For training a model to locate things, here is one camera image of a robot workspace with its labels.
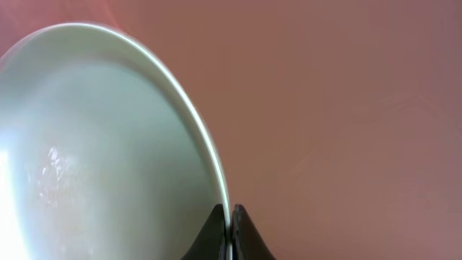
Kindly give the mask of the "light blue plate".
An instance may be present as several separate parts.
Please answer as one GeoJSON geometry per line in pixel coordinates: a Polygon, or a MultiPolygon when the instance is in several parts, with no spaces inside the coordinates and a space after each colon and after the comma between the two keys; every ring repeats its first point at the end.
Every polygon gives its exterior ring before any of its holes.
{"type": "Polygon", "coordinates": [[[141,43],[65,23],[1,57],[3,259],[179,259],[218,204],[212,138],[141,43]]]}

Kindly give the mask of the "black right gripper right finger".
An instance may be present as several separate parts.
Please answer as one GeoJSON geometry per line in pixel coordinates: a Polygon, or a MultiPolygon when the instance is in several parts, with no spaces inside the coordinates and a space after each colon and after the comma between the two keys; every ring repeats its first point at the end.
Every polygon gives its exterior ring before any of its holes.
{"type": "Polygon", "coordinates": [[[276,260],[242,204],[232,212],[231,241],[233,260],[276,260]]]}

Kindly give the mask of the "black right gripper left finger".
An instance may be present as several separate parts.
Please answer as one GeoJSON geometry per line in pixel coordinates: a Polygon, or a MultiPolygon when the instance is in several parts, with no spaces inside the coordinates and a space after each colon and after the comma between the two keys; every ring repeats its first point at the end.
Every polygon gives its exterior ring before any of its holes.
{"type": "Polygon", "coordinates": [[[223,206],[214,206],[199,234],[181,260],[225,260],[227,235],[223,206]]]}

